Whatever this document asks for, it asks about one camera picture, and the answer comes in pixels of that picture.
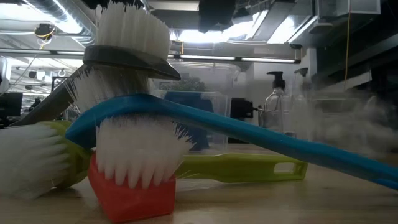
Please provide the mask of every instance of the clear plastic box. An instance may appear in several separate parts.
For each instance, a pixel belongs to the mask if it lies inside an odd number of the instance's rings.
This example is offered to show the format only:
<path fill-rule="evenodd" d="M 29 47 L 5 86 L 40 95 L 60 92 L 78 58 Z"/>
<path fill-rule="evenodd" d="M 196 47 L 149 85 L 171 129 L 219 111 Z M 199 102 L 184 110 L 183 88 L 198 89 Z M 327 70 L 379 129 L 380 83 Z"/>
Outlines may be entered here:
<path fill-rule="evenodd" d="M 220 63 L 171 62 L 180 74 L 180 81 L 153 80 L 154 96 L 229 116 L 231 98 L 228 93 L 233 88 L 233 80 L 240 73 L 235 65 Z M 194 126 L 188 129 L 196 144 L 190 152 L 219 153 L 226 150 L 228 137 L 209 132 Z"/>

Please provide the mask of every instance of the ceiling pipe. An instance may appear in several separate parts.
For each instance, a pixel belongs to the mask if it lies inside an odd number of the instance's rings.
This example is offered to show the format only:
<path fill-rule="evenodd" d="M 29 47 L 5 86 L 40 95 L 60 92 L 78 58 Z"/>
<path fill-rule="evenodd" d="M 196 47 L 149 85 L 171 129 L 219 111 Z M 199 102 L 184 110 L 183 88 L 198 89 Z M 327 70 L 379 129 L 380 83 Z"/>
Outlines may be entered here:
<path fill-rule="evenodd" d="M 94 44 L 96 26 L 71 0 L 23 0 L 32 9 L 48 16 L 49 21 L 86 47 Z"/>

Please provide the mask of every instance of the green brush handle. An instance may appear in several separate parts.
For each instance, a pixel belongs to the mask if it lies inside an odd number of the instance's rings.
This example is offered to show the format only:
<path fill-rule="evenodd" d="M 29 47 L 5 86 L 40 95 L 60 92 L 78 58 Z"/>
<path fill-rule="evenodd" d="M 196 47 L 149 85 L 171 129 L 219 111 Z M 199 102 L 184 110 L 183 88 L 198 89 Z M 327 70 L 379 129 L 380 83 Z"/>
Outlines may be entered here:
<path fill-rule="evenodd" d="M 290 163 L 290 172 L 278 172 L 277 164 Z M 213 179 L 224 183 L 302 180 L 308 164 L 286 156 L 228 153 L 216 156 L 184 156 L 175 175 L 185 179 Z"/>

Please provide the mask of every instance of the blue brush handle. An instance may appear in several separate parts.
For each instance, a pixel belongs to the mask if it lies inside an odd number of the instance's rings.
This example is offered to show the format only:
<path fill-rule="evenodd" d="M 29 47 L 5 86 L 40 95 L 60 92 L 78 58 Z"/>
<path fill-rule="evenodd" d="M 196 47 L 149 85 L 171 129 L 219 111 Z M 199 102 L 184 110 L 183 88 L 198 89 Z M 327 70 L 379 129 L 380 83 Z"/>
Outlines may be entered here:
<path fill-rule="evenodd" d="M 301 161 L 398 190 L 398 169 L 395 167 L 325 144 L 294 139 L 243 121 L 146 94 L 116 97 L 92 107 L 68 128 L 65 137 L 82 147 L 95 147 L 95 127 L 99 126 L 102 120 L 133 113 L 169 116 L 185 124 L 194 124 Z"/>

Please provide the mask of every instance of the dispenser pump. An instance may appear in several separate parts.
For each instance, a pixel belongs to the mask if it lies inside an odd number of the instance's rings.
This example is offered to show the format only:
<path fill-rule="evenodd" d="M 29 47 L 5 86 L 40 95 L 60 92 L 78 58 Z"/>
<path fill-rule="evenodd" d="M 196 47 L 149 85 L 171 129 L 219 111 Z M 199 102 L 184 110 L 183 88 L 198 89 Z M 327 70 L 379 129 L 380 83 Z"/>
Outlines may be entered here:
<path fill-rule="evenodd" d="M 275 75 L 274 81 L 272 82 L 273 88 L 281 88 L 285 90 L 285 80 L 282 78 L 283 72 L 281 71 L 268 72 L 267 75 Z"/>

